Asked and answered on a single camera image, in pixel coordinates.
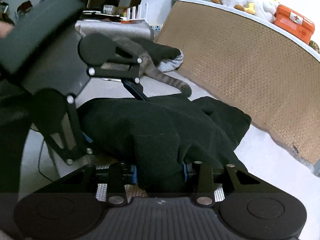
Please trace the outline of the person's left hand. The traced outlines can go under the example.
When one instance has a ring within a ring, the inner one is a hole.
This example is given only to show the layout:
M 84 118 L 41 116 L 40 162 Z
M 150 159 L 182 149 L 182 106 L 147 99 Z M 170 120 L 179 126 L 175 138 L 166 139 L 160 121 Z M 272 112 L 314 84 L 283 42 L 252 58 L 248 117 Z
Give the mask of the person's left hand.
M 12 24 L 9 24 L 7 22 L 0 22 L 0 38 L 5 38 L 8 33 L 12 31 L 14 26 Z

